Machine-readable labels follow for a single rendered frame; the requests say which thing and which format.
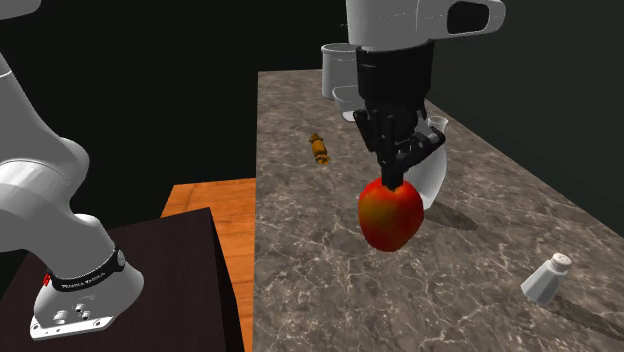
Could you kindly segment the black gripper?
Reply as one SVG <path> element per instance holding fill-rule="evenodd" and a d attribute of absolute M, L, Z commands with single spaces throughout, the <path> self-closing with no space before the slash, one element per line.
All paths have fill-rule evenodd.
<path fill-rule="evenodd" d="M 391 51 L 356 48 L 358 93 L 365 109 L 353 117 L 366 148 L 376 154 L 382 185 L 391 191 L 403 183 L 398 171 L 405 173 L 446 142 L 444 133 L 432 127 L 429 134 L 414 132 L 400 142 L 398 154 L 395 143 L 395 132 L 411 133 L 417 126 L 417 112 L 431 86 L 434 47 L 430 40 Z"/>

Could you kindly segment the white pitcher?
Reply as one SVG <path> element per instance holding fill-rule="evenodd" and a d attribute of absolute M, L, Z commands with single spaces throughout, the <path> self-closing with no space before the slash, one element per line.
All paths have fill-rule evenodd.
<path fill-rule="evenodd" d="M 440 146 L 421 163 L 412 166 L 404 175 L 420 194 L 423 209 L 429 209 L 441 189 L 447 171 L 447 153 L 445 146 Z"/>

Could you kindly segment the small white bowl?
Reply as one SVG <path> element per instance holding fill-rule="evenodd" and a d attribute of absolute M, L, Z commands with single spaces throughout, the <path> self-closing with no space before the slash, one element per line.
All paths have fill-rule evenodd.
<path fill-rule="evenodd" d="M 342 117 L 348 122 L 354 122 L 353 113 L 356 110 L 365 108 L 365 101 L 359 95 L 357 85 L 335 87 L 332 94 Z"/>

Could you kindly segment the red apple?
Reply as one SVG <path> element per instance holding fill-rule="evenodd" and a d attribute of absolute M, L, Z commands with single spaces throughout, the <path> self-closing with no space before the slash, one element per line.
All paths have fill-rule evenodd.
<path fill-rule="evenodd" d="M 422 198 L 407 181 L 390 190 L 377 178 L 360 193 L 358 223 L 368 244 L 377 250 L 401 249 L 419 230 L 423 220 Z"/>

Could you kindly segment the small brown figure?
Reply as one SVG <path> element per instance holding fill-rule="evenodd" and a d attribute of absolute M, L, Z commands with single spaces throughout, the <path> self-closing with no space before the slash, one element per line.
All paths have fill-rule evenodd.
<path fill-rule="evenodd" d="M 317 164 L 328 164 L 330 157 L 328 156 L 327 148 L 324 144 L 323 138 L 317 133 L 313 133 L 309 139 L 315 161 Z"/>

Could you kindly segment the tall white cup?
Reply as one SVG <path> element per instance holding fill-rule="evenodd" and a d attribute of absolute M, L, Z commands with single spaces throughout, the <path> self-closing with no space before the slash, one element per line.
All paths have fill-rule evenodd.
<path fill-rule="evenodd" d="M 333 89 L 357 84 L 356 47 L 349 43 L 328 43 L 321 47 L 322 96 L 333 100 Z"/>

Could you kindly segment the white salt shaker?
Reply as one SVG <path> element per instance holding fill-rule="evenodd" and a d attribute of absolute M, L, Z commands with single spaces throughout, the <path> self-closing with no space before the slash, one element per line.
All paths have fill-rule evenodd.
<path fill-rule="evenodd" d="M 570 257 L 562 253 L 553 254 L 520 285 L 522 293 L 536 304 L 549 304 L 571 266 Z"/>

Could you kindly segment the dark robot stand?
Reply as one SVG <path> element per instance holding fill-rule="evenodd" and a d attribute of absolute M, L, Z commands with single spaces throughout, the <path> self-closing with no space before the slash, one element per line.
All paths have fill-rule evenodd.
<path fill-rule="evenodd" d="M 245 352 L 209 209 L 109 234 L 144 276 L 137 301 L 105 330 L 35 341 L 29 324 L 46 267 L 28 254 L 0 299 L 0 352 Z"/>

